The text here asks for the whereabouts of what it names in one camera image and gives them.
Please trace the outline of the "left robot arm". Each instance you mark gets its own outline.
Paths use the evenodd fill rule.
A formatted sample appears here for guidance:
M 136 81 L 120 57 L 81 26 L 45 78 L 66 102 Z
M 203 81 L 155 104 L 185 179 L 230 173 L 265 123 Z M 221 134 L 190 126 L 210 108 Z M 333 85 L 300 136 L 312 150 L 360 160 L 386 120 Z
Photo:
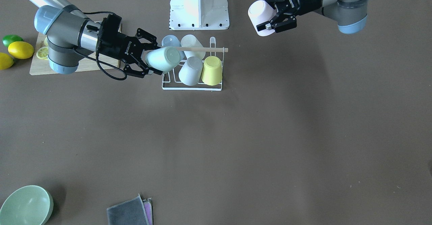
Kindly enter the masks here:
M 338 24 L 341 33 L 361 31 L 367 21 L 368 0 L 258 0 L 248 15 L 259 36 L 268 36 L 297 27 L 297 17 L 310 12 Z

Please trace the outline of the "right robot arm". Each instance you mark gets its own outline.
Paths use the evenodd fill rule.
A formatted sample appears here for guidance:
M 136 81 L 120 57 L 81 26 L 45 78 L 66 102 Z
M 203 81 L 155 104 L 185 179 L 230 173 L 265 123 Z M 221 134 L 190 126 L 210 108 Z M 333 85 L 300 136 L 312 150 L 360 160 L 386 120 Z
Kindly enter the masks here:
M 93 61 L 101 68 L 100 55 L 124 63 L 120 71 L 128 76 L 144 78 L 146 75 L 162 75 L 163 71 L 149 66 L 142 59 L 146 50 L 158 49 L 157 39 L 151 33 L 137 29 L 134 36 L 119 31 L 122 18 L 108 12 L 97 23 L 67 0 L 29 0 L 37 6 L 34 27 L 48 38 L 48 62 L 53 71 L 71 74 L 77 71 L 80 60 L 96 56 Z

